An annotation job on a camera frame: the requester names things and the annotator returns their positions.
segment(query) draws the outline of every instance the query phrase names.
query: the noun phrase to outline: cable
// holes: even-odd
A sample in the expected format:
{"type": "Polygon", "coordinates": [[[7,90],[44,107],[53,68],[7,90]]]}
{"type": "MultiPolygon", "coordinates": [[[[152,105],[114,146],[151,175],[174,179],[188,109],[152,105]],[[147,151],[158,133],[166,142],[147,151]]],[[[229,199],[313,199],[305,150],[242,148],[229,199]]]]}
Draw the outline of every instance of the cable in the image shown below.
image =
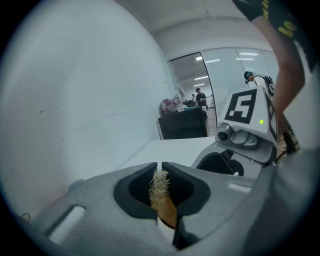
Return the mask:
{"type": "Polygon", "coordinates": [[[26,212],[26,213],[24,213],[24,214],[21,215],[21,218],[23,218],[24,215],[28,215],[28,216],[29,216],[28,223],[30,223],[30,214],[26,212]]]}
{"type": "Polygon", "coordinates": [[[295,144],[294,144],[290,134],[287,131],[285,131],[283,133],[283,140],[286,144],[286,153],[287,154],[292,154],[292,153],[297,152],[295,144]]]}
{"type": "MultiPolygon", "coordinates": [[[[298,142],[294,142],[293,143],[293,145],[294,146],[296,146],[298,144],[298,142]]],[[[275,159],[275,163],[277,163],[278,161],[279,161],[279,159],[281,158],[281,157],[283,157],[285,154],[287,154],[288,152],[287,152],[287,150],[285,150],[285,151],[281,151],[281,154],[275,159]]]]}

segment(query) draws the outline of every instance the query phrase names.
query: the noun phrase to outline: person's arm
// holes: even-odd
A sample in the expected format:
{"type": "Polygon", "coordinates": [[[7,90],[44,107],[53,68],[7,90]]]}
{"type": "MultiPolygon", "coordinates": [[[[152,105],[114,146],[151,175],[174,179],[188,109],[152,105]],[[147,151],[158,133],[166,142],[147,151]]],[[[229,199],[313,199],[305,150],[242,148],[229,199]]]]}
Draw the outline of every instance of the person's arm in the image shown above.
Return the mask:
{"type": "Polygon", "coordinates": [[[305,73],[297,47],[291,38],[278,32],[263,16],[252,20],[270,44],[278,66],[273,105],[277,114],[278,134],[288,128],[284,110],[305,84],[305,73]]]}

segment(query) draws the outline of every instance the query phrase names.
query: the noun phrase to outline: ceiling light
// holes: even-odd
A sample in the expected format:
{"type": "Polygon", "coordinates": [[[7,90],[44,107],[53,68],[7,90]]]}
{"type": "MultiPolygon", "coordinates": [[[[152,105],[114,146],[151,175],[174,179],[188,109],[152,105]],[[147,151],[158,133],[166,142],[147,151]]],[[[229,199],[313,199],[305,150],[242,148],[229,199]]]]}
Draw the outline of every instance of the ceiling light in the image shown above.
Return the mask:
{"type": "Polygon", "coordinates": [[[251,53],[251,52],[240,52],[239,55],[250,55],[250,56],[257,56],[259,53],[251,53]]]}
{"type": "Polygon", "coordinates": [[[200,79],[205,79],[205,78],[208,78],[209,76],[202,76],[202,77],[198,77],[198,78],[195,78],[194,80],[200,80],[200,79]]]}
{"type": "Polygon", "coordinates": [[[220,59],[217,58],[217,59],[207,60],[204,63],[219,62],[219,61],[220,61],[220,59]]]}
{"type": "Polygon", "coordinates": [[[241,60],[241,61],[253,61],[254,58],[236,58],[236,61],[241,60]]]}

